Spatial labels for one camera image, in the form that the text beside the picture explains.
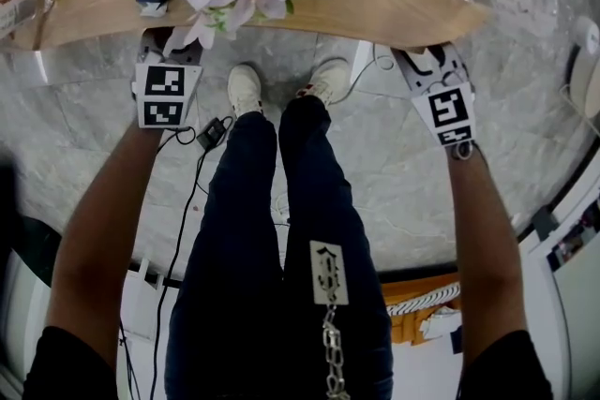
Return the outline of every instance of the metal chain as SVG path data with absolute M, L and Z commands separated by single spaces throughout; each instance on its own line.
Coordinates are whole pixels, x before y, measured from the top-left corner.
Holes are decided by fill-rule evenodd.
M 350 400 L 346 393 L 346 380 L 342 372 L 344 352 L 341 349 L 341 334 L 334 325 L 336 305 L 334 290 L 328 292 L 329 305 L 322 322 L 322 343 L 325 346 L 325 359 L 329 363 L 327 376 L 327 398 L 331 400 Z

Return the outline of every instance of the person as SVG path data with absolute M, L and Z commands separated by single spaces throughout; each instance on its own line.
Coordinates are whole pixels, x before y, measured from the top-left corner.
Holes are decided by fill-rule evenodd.
M 392 398 L 390 318 L 351 186 L 326 137 L 328 107 L 346 95 L 349 77 L 345 61 L 325 63 L 282 115 L 290 204 L 282 270 L 270 214 L 276 132 L 263 116 L 256 72 L 244 65 L 232 70 L 237 121 L 172 312 L 170 400 Z M 70 219 L 23 399 L 79 398 L 83 391 L 87 398 L 116 398 L 121 295 L 160 137 L 131 125 Z M 448 169 L 462 287 L 458 397 L 551 398 L 527 332 L 518 241 L 486 161 L 478 149 L 466 160 L 449 152 Z M 334 271 L 344 271 L 348 304 L 334 311 L 341 349 L 333 354 L 323 344 L 329 307 L 315 304 L 313 241 L 342 252 L 343 266 Z M 327 359 L 342 364 L 342 355 L 341 372 L 334 368 L 329 376 Z

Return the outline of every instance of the forearm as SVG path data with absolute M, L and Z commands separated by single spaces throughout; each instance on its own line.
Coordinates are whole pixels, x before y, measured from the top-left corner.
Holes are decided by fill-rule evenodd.
M 455 205 L 465 362 L 506 333 L 526 328 L 518 241 L 488 167 L 475 149 L 448 157 Z
M 54 265 L 48 324 L 76 334 L 107 362 L 161 134 L 129 127 L 75 209 Z M 98 340 L 94 329 L 108 334 Z

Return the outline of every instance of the leg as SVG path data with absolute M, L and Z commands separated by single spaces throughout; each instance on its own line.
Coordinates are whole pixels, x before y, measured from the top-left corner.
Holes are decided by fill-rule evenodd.
M 172 312 L 165 374 L 170 400 L 268 396 L 277 388 L 273 320 L 282 271 L 270 213 L 277 139 L 260 112 L 259 94 L 253 70 L 232 71 L 238 120 L 210 184 Z
M 389 399 L 392 394 L 390 318 L 369 254 L 363 223 L 353 208 L 350 184 L 325 134 L 331 119 L 325 105 L 347 90 L 348 67 L 332 61 L 321 67 L 284 112 L 279 131 L 288 177 L 291 228 L 285 265 L 285 298 L 291 299 L 290 347 L 305 398 L 325 398 L 328 366 L 323 346 L 325 306 L 313 302 L 309 241 L 342 247 L 350 304 L 337 308 L 343 374 L 352 398 Z

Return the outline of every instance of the black t-shirt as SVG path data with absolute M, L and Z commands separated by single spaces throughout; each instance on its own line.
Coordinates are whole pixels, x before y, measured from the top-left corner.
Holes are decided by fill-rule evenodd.
M 22 398 L 116 400 L 114 372 L 82 340 L 62 329 L 47 327 L 37 343 Z M 529 334 L 510 333 L 484 351 L 465 371 L 457 398 L 552 399 Z

